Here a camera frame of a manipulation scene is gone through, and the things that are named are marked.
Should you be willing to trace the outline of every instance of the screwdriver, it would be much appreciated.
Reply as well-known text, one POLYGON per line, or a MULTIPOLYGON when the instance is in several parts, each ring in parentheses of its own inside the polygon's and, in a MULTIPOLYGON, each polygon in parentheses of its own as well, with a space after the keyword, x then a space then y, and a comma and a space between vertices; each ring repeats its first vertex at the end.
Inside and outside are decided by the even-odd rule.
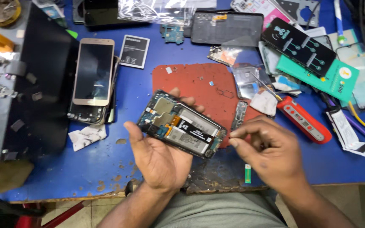
POLYGON ((291 120, 310 140, 317 144, 324 144, 332 139, 331 132, 313 118, 301 105, 297 104, 290 96, 282 99, 274 93, 264 82, 250 72, 269 92, 278 100, 277 108, 291 120))

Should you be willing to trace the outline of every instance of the red silicone mat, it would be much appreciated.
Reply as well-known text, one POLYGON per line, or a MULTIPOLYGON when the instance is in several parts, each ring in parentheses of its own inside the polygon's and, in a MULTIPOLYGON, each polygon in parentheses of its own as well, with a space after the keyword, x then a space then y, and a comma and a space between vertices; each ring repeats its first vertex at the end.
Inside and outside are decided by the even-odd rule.
MULTIPOLYGON (((181 96, 195 97, 197 105, 205 106, 205 114, 211 114, 213 120, 230 132, 239 99, 233 75, 225 65, 220 63, 160 65, 153 70, 152 78, 153 91, 162 89, 169 92, 174 87, 179 87, 181 96), (172 70, 170 74, 166 70, 167 67, 172 70), (225 91, 224 94, 233 98, 218 94, 217 89, 225 91)), ((258 115, 261 113, 248 106, 245 121, 258 115)), ((226 148, 227 140, 228 137, 221 144, 221 148, 226 148)))

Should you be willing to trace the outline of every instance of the blue table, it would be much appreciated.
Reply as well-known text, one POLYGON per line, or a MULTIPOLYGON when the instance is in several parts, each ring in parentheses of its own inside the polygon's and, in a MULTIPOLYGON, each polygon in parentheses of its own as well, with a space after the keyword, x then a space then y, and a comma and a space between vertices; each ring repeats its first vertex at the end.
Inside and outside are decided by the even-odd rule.
MULTIPOLYGON (((229 8, 229 0, 219 0, 218 8, 229 8)), ((358 28, 352 22, 350 12, 342 2, 344 29, 358 28)), ((67 140, 63 153, 37 159, 35 169, 23 187, 13 189, 0 197, 9 201, 47 201, 103 198, 123 196, 124 187, 131 179, 141 180, 142 174, 135 167, 129 143, 115 144, 127 139, 123 127, 125 121, 137 121, 152 93, 152 70, 163 64, 195 64, 213 62, 206 58, 209 46, 193 45, 189 39, 181 45, 165 44, 159 33, 159 25, 142 28, 127 28, 89 32, 83 25, 74 25, 71 14, 71 0, 67 0, 65 15, 70 29, 78 32, 78 39, 103 38, 115 40, 115 53, 119 55, 125 34, 150 38, 145 69, 122 66, 119 69, 116 88, 116 122, 106 126, 108 137, 87 148, 73 151, 67 140)), ((323 0, 320 10, 320 25, 327 33, 336 32, 332 0, 323 0)), ((301 94, 296 101, 328 128, 322 115, 324 103, 316 94, 301 94)), ((365 112, 360 116, 365 120, 365 112)), ((336 136, 329 143, 317 145, 300 131, 283 114, 277 114, 275 121, 299 136, 302 148, 303 167, 311 184, 361 183, 365 182, 365 157, 342 151, 336 136)), ((72 122, 69 131, 84 128, 85 124, 72 122)), ((364 136, 357 132, 360 139, 364 136)), ((190 192, 244 191, 263 187, 264 184, 252 172, 252 184, 244 184, 244 162, 231 148, 220 150, 208 163, 194 159, 190 192)))

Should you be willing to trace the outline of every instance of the phone screen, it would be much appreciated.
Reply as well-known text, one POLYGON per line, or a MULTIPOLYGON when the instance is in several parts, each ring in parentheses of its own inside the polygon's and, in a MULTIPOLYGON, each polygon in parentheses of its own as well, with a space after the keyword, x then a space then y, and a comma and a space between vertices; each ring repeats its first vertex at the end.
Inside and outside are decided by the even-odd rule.
POLYGON ((113 49, 113 45, 81 44, 75 99, 108 99, 113 49))

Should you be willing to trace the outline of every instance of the gold smartphone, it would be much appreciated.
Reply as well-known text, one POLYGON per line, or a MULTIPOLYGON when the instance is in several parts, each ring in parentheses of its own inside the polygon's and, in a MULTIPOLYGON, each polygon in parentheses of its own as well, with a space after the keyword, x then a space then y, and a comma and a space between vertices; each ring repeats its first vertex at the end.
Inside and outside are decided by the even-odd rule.
POLYGON ((111 39, 83 38, 75 72, 73 103, 107 106, 112 84, 115 42, 111 39))

